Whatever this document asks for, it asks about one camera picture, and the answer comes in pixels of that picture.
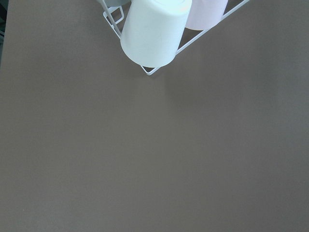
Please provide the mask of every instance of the table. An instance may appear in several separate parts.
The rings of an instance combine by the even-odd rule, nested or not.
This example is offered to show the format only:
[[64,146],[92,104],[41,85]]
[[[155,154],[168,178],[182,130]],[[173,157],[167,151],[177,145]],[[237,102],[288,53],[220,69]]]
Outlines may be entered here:
[[96,1],[11,0],[0,231],[307,232],[308,9],[252,0],[148,77]]

